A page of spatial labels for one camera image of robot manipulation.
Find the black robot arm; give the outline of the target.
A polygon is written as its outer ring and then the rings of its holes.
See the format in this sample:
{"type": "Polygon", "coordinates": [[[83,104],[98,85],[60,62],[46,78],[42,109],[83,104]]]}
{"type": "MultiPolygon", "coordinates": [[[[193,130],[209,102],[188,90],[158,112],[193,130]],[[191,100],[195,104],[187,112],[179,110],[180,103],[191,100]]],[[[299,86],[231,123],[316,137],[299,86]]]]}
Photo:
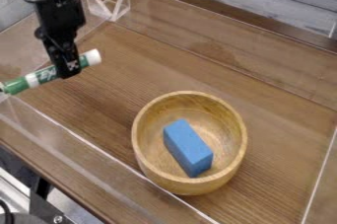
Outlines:
{"type": "Polygon", "coordinates": [[[82,0],[24,0],[32,4],[40,26],[35,37],[43,42],[56,75],[67,79],[82,71],[75,43],[78,30],[86,24],[82,0]]]}

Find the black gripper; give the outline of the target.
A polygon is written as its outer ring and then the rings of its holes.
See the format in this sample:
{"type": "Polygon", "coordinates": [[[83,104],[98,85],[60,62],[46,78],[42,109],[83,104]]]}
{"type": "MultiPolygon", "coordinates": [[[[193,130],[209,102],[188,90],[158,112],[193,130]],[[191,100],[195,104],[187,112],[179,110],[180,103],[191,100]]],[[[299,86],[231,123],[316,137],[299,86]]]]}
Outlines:
{"type": "Polygon", "coordinates": [[[44,44],[56,75],[67,79],[82,71],[75,44],[78,30],[86,24],[82,0],[26,1],[35,6],[39,17],[36,38],[44,44]]]}

